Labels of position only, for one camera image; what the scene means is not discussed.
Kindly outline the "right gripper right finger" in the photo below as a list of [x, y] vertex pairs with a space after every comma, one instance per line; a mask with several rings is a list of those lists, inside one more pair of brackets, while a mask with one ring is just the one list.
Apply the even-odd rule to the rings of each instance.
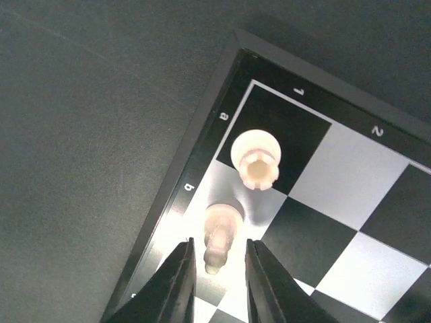
[[245, 277], [249, 322], [336, 322], [306, 294], [260, 240], [246, 241]]

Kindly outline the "white rook chess piece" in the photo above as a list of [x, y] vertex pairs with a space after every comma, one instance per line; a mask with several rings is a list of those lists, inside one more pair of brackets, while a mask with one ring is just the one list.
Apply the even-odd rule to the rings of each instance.
[[264, 130], [252, 129], [235, 138], [230, 158], [243, 184], [251, 190], [268, 190], [279, 178], [281, 146]]

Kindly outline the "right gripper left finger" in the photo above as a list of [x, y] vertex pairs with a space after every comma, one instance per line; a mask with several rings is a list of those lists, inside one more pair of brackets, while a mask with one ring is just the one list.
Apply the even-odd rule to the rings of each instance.
[[177, 245], [136, 296], [108, 321], [192, 322], [196, 272], [194, 239], [189, 238]]

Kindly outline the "white knight chess piece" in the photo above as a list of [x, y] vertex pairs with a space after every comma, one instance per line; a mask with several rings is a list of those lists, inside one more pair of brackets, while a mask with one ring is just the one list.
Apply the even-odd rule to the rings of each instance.
[[203, 225], [205, 243], [203, 260], [207, 274], [218, 274], [226, 264], [228, 253], [242, 224], [242, 215], [232, 205], [219, 203], [206, 208]]

